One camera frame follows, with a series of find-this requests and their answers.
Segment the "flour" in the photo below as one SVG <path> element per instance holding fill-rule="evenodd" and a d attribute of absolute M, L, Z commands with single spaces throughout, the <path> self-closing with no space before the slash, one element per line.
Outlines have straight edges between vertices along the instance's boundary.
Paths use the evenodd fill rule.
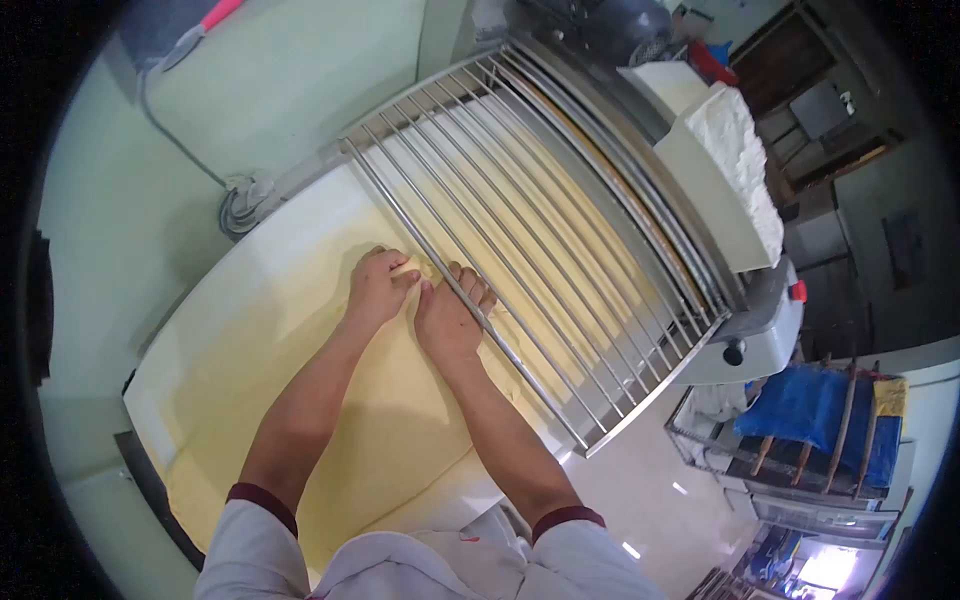
<path fill-rule="evenodd" d="M 684 121 L 743 203 L 763 249 L 776 267 L 783 245 L 783 222 L 764 182 L 767 155 L 740 91 L 724 87 Z"/>

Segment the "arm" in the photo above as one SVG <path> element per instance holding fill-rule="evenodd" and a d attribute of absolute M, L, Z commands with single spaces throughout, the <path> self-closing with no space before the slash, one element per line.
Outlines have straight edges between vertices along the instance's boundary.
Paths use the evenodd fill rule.
<path fill-rule="evenodd" d="M 472 269 L 450 264 L 484 314 L 496 296 Z M 564 469 L 510 401 L 500 394 L 477 356 L 483 329 L 446 283 L 421 285 L 416 331 L 420 345 L 453 391 L 477 455 L 490 477 L 531 526 L 556 509 L 580 506 Z"/>
<path fill-rule="evenodd" d="M 239 481 L 270 492 L 292 514 L 333 435 L 360 356 L 420 279 L 418 271 L 394 274 L 407 259 L 400 251 L 381 246 L 364 254 L 350 278 L 343 319 L 290 380 L 256 430 Z"/>

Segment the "black knob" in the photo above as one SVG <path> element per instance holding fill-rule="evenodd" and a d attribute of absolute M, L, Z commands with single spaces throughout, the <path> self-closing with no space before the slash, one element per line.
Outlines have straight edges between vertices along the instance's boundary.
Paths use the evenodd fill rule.
<path fill-rule="evenodd" d="M 731 367 L 739 367 L 743 364 L 743 352 L 746 349 L 746 342 L 734 338 L 727 342 L 727 348 L 723 351 L 723 359 Z"/>

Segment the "white chef jacket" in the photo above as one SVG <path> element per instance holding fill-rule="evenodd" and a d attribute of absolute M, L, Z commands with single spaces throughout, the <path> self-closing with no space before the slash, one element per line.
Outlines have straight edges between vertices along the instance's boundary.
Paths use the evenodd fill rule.
<path fill-rule="evenodd" d="M 534 528 L 529 560 L 502 540 L 460 532 L 368 533 L 345 543 L 310 589 L 293 515 L 269 492 L 237 484 L 217 523 L 197 600 L 625 600 L 662 593 L 584 507 Z"/>

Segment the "light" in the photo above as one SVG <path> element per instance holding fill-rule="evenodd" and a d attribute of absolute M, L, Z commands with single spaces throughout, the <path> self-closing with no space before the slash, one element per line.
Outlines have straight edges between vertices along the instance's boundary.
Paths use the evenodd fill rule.
<path fill-rule="evenodd" d="M 640 560 L 640 553 L 637 552 L 636 550 L 634 550 L 634 547 L 631 546 L 631 545 L 630 545 L 629 543 L 627 543 L 626 541 L 623 542 L 623 549 L 627 551 L 627 554 L 629 554 L 630 556 L 634 557 L 634 560 L 635 560 L 635 561 L 639 561 L 639 560 Z"/>
<path fill-rule="evenodd" d="M 840 589 L 856 564 L 856 550 L 827 546 L 800 570 L 800 579 L 823 588 Z"/>

